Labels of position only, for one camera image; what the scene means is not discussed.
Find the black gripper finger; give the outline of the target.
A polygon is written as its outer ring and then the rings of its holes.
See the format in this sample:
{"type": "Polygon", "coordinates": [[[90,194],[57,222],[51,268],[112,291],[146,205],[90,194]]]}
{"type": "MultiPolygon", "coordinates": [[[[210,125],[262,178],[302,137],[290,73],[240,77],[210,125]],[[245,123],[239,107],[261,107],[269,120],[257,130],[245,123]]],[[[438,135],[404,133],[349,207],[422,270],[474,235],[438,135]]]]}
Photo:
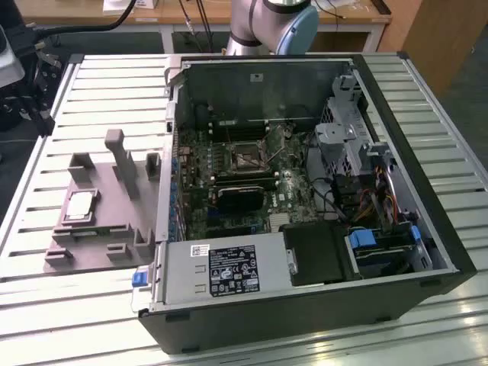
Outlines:
{"type": "Polygon", "coordinates": [[[50,136],[55,126],[55,121],[50,115],[50,110],[35,110],[33,122],[39,136],[50,136]]]}

